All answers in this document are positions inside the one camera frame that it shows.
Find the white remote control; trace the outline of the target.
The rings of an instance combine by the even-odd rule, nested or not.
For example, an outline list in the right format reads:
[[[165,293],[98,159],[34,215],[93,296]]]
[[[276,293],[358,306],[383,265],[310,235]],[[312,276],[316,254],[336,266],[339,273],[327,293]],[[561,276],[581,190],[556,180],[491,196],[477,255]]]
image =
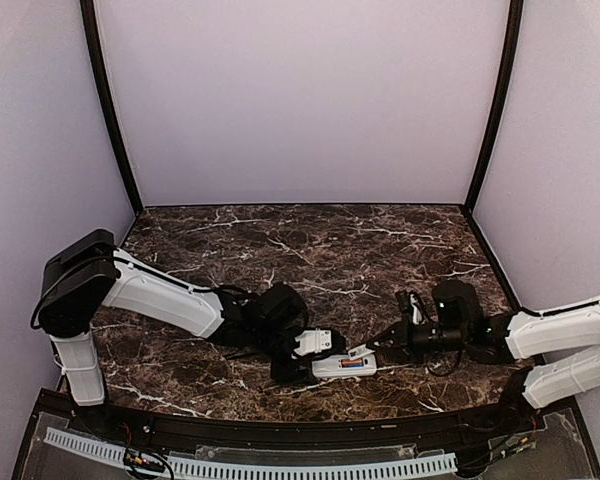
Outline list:
[[[318,379],[351,378],[372,376],[377,372],[375,355],[369,354],[361,359],[364,366],[360,368],[343,368],[341,361],[349,359],[347,355],[332,355],[322,360],[312,362],[312,372]]]

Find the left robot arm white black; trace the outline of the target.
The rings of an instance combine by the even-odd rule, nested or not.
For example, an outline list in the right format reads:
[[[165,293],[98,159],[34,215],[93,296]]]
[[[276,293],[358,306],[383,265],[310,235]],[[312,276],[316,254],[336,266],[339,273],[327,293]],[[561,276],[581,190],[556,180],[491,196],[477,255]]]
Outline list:
[[[189,283],[142,262],[118,247],[110,231],[96,229],[46,261],[31,326],[49,336],[83,421],[100,436],[121,427],[120,412],[106,402],[97,358],[94,319],[103,311],[261,354],[281,383],[303,378],[320,347],[307,307],[291,286],[276,283],[257,293]]]

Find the white battery cover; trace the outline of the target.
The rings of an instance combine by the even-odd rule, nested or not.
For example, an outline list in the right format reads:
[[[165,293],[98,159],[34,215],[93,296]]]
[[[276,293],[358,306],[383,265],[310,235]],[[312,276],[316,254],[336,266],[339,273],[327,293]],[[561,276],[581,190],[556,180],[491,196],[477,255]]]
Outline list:
[[[350,360],[358,360],[372,353],[373,350],[368,348],[366,345],[359,345],[350,349],[348,351],[348,356]]]

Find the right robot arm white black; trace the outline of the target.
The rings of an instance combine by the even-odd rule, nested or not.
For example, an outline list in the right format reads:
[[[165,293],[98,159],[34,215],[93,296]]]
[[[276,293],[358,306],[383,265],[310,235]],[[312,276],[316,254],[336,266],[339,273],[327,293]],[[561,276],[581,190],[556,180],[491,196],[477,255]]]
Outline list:
[[[487,316],[473,285],[445,280],[431,292],[437,317],[431,319],[415,292],[399,291],[400,321],[349,350],[351,359],[398,349],[421,362],[428,354],[458,352],[477,363],[498,365],[548,352],[571,356],[535,366],[514,384],[521,396],[508,396],[490,413],[501,434],[514,432],[529,416],[529,406],[549,404],[600,387],[600,295],[550,310]]]

